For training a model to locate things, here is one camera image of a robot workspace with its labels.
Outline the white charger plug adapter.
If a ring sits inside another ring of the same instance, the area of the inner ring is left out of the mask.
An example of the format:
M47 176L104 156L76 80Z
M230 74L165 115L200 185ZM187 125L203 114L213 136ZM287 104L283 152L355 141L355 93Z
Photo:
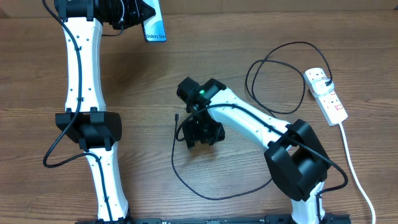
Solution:
M331 80L324 79L313 82L311 84L310 91L314 97L318 98L320 96L329 94L329 92L333 91L334 88L335 85Z

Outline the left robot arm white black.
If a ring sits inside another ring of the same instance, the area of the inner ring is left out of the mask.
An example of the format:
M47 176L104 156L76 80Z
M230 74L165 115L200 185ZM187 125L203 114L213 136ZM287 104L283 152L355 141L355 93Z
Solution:
M121 117L107 111L101 87L103 25L124 30L140 25L146 41L162 23L158 1L55 1L53 17L67 43L68 91L65 111L55 115L61 136L68 136L89 163L98 200L95 223L133 223L118 166Z

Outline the blue Galaxy smartphone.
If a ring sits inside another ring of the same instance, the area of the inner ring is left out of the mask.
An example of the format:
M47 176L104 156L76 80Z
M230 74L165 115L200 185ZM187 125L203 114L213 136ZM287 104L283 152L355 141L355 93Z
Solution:
M144 37L147 42L165 42L167 36L165 33L162 11L159 0L143 0L155 9L155 16L150 17L142 24Z

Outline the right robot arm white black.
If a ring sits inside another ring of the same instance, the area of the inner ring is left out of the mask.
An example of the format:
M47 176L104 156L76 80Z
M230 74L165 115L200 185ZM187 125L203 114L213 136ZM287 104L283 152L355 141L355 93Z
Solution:
M200 85L187 77L177 96L190 113L180 128L188 148L224 140L224 125L235 129L263 150L272 180L292 201L290 222L326 223L321 191L330 164L308 123L268 116L214 78Z

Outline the white power strip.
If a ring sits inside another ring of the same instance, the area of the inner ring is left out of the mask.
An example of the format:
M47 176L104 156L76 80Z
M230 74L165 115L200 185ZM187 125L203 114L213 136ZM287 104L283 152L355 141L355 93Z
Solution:
M330 80L321 68L308 69L304 73L304 78L307 85L309 86L309 89L313 82L324 79ZM335 92L335 89L329 92L329 94L320 96L318 98L316 97L314 98L318 106L320 107L327 123L330 126L339 125L348 117L348 114L345 111L341 101L339 100L338 95Z

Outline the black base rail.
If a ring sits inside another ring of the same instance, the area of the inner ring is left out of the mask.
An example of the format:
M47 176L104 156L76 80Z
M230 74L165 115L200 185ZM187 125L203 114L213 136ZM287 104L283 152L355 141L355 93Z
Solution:
M177 219L177 220L161 220L160 218L141 218L115 222L104 222L93 220L88 222L75 222L79 224L100 224L100 223L131 223L131 224L288 224L295 223L290 215L266 215L264 218L224 218L224 219ZM323 222L326 224L351 224L349 215L334 215L327 213Z

